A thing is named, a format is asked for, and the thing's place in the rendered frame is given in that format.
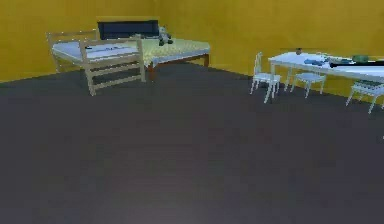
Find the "yellow cover bed dark headboard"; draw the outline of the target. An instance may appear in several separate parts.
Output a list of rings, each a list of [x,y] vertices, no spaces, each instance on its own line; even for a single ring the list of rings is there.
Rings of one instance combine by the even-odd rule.
[[[169,63],[187,62],[202,58],[204,66],[210,64],[208,42],[174,38],[172,44],[159,45],[159,22],[157,20],[98,21],[101,40],[128,38],[138,35],[142,38],[144,66],[150,79],[154,80],[157,66]]]

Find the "white table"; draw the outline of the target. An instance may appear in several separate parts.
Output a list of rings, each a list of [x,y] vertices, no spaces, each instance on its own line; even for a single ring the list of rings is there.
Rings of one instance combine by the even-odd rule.
[[[328,63],[322,66],[305,64],[304,61],[306,59],[323,61],[325,57],[310,53],[297,55],[295,52],[286,52],[269,58],[269,62],[273,66],[384,83],[384,66],[338,66],[331,68]]]

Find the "grey stuffed toy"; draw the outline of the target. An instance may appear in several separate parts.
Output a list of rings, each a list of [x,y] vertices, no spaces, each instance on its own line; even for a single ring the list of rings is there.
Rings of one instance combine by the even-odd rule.
[[[165,44],[172,44],[172,36],[167,32],[163,26],[159,27],[159,45],[164,46]]]

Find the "black baseball bat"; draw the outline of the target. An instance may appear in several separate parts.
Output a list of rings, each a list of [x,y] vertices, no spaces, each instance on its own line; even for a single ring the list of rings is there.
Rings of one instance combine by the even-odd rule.
[[[330,68],[384,67],[384,61],[329,63]]]

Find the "pale wooden frame bed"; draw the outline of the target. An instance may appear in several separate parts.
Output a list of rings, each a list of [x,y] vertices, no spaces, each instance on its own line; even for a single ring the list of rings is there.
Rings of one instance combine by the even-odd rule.
[[[143,41],[140,35],[101,40],[96,29],[77,32],[47,32],[46,39],[57,73],[70,67],[84,71],[91,96],[99,89],[126,82],[146,81]],[[94,78],[137,69],[126,78],[95,83]]]

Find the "white chair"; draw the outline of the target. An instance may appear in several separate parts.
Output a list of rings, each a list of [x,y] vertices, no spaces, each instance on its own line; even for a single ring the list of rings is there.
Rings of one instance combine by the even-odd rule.
[[[364,95],[370,96],[372,98],[368,113],[372,112],[377,99],[380,96],[384,96],[384,83],[367,81],[367,80],[357,80],[351,86],[350,94],[346,100],[345,105],[348,106],[352,97],[355,93],[359,94],[358,100],[361,100]]]
[[[307,98],[310,93],[312,85],[315,83],[320,84],[320,93],[323,93],[325,82],[326,82],[326,75],[321,75],[320,73],[316,73],[316,72],[297,73],[293,77],[290,91],[293,91],[295,89],[298,82],[301,82],[304,84],[304,90],[305,90],[304,97]]]
[[[267,102],[269,99],[274,99],[276,94],[278,93],[280,89],[281,76],[262,71],[262,56],[262,52],[258,52],[255,56],[254,73],[249,94],[252,95],[261,83],[265,83],[268,85],[268,88],[264,98],[264,102]]]

